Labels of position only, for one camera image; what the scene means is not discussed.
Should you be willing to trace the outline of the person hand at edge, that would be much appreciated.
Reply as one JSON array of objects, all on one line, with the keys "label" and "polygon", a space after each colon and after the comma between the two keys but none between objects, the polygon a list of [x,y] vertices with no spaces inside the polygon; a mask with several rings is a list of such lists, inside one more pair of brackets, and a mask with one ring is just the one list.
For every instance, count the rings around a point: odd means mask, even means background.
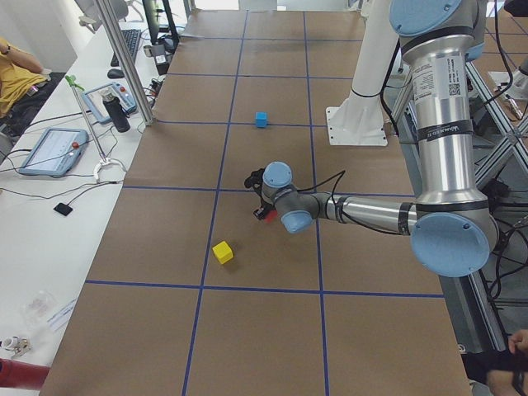
[{"label": "person hand at edge", "polygon": [[513,355],[527,357],[528,354],[528,330],[520,329],[508,338],[508,349]]}]

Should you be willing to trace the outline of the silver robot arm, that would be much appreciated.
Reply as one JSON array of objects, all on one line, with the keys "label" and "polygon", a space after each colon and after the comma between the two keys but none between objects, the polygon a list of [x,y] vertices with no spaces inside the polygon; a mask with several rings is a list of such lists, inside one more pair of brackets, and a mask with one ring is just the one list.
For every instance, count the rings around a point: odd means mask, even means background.
[{"label": "silver robot arm", "polygon": [[407,235],[414,255],[440,276],[482,268],[498,241],[488,198],[475,184],[473,124],[465,65],[481,55],[483,1],[375,1],[349,97],[327,109],[333,145],[385,145],[380,102],[394,60],[409,67],[406,92],[416,112],[422,190],[414,202],[300,190],[292,171],[273,162],[245,181],[260,197],[258,219],[277,215],[298,233],[316,219]]}]

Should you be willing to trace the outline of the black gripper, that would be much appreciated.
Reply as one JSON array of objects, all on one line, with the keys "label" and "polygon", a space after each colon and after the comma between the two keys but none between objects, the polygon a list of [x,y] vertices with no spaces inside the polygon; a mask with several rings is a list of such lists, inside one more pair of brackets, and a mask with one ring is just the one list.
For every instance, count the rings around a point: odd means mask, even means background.
[{"label": "black gripper", "polygon": [[260,197],[261,208],[255,209],[252,213],[258,220],[264,220],[268,216],[268,211],[274,210],[275,206],[263,193],[262,188],[259,188],[257,193]]}]

